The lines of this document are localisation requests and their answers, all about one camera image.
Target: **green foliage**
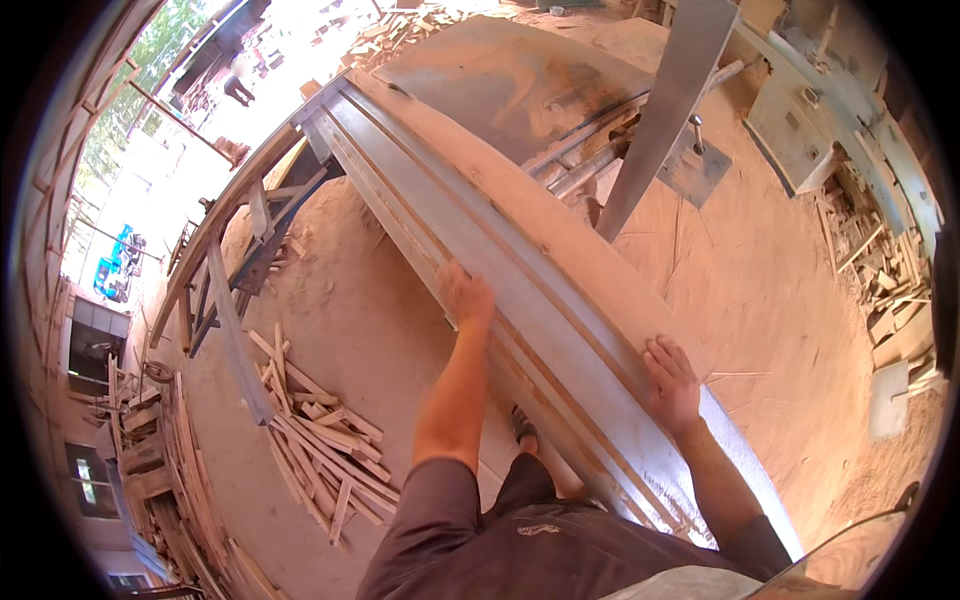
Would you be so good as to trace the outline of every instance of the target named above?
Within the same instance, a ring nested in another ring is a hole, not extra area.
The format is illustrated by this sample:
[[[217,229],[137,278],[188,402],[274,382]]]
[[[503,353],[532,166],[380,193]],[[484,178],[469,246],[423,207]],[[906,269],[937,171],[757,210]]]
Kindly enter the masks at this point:
[[[131,59],[141,67],[135,81],[147,91],[152,91],[164,71],[193,36],[190,30],[196,30],[203,25],[224,2],[225,0],[167,0],[166,5],[160,9],[131,48]],[[184,27],[184,24],[189,25],[190,29]],[[130,73],[131,68],[124,65],[110,88],[120,85]],[[102,183],[109,189],[109,185],[119,173],[120,165],[117,160],[127,147],[127,136],[146,102],[136,90],[127,86],[97,120],[87,137],[77,174],[76,187],[81,193],[87,197],[95,197],[97,191],[103,191],[97,183]],[[152,124],[153,131],[156,131],[156,126],[158,123]]]

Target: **person's right hand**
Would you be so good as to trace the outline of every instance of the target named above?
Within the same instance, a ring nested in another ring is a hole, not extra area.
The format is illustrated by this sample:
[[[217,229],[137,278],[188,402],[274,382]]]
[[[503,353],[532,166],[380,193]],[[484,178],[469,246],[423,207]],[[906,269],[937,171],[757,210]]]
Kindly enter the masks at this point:
[[[490,327],[495,303],[493,289],[481,275],[469,276],[456,260],[437,272],[444,308],[463,330],[465,327]]]
[[[644,408],[675,439],[700,420],[700,381],[683,348],[658,336],[647,341],[643,362],[650,373],[650,394]]]

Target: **stack of lumber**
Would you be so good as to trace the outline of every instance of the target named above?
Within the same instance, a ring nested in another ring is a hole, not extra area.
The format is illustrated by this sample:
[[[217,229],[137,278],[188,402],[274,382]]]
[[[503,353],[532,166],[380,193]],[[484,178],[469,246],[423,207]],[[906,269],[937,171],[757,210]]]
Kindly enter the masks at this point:
[[[461,10],[440,2],[424,2],[417,9],[385,9],[384,15],[361,32],[341,62],[344,67],[360,66],[373,70],[397,56],[404,48],[465,21],[475,14],[513,19],[517,12],[509,6],[491,5]]]
[[[111,381],[116,379],[113,374],[111,369]],[[134,528],[154,547],[173,579],[200,586],[208,598],[242,597],[240,589],[256,586],[271,600],[286,600],[227,536],[193,435],[181,374],[176,372],[174,382],[160,388],[151,386],[154,393],[144,394],[145,399],[120,418],[123,442],[146,435],[117,453]]]
[[[290,341],[284,340],[279,323],[272,345],[256,331],[248,333],[268,357],[266,365],[256,367],[276,409],[268,435],[280,473],[330,543],[352,556],[344,525],[356,513],[380,525],[383,518],[371,505],[392,514],[400,498],[387,485],[390,472],[380,465],[383,454],[374,446],[383,440],[383,431],[290,362]],[[306,392],[293,391],[288,377]]]
[[[837,274],[856,287],[874,344],[874,369],[910,364],[911,394],[937,381],[930,260],[912,215],[894,236],[873,195],[847,165],[815,199]]]

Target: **workshop floor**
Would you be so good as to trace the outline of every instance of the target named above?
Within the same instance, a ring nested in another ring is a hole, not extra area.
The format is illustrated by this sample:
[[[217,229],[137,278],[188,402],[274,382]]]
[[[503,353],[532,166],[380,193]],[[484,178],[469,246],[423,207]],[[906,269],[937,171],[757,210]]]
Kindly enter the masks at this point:
[[[600,31],[603,21],[616,17],[575,16],[583,30],[558,31],[557,21],[544,17],[535,24],[590,43],[593,29]],[[630,59],[627,51],[623,56]],[[681,203],[655,181],[614,246],[664,293],[708,350],[716,371],[761,373],[715,375],[709,384],[766,467],[810,549],[848,518],[885,501],[885,489],[870,493],[875,481],[870,473],[878,465],[866,441],[871,346],[852,291],[830,271],[813,205],[786,197],[740,124],[752,101],[749,79],[732,80],[702,103],[705,138],[733,159],[703,210]],[[418,403],[442,369],[454,333],[346,179],[325,184],[300,210],[293,232],[307,256],[270,275],[276,294],[265,291],[254,299],[244,326],[269,339],[274,321],[282,322],[293,342],[291,361],[385,430],[383,464],[399,487],[409,470]],[[668,285],[675,237],[678,261]],[[243,243],[229,232],[225,246]],[[148,317],[162,294],[162,289],[155,298],[148,294]],[[176,331],[175,317],[166,336]],[[164,340],[151,358],[184,373],[224,523],[295,600],[350,597],[385,528],[361,518],[347,525],[353,561],[325,542],[283,484],[265,431],[253,425],[240,403],[223,342],[220,332],[211,330],[199,356],[187,361]],[[936,401],[919,416],[911,408],[908,435],[887,448],[885,460],[904,452],[917,455],[918,448],[929,446]],[[486,466],[479,476],[485,506],[514,452],[506,410],[491,405],[485,423]],[[874,458],[864,459],[868,455]],[[903,469],[922,473],[924,460]],[[859,504],[833,506],[854,484],[861,490],[854,497]],[[896,497],[899,490],[890,493]]]

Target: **blue machine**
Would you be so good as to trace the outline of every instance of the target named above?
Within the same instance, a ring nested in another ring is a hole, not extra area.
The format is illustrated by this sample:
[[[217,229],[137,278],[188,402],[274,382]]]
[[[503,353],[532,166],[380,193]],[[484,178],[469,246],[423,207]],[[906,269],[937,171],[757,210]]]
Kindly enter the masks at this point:
[[[143,258],[143,252],[134,248],[142,249],[147,241],[139,233],[134,233],[129,225],[123,226],[117,240],[110,256],[104,256],[97,263],[93,289],[114,302],[126,302],[130,297],[131,280],[140,276]]]

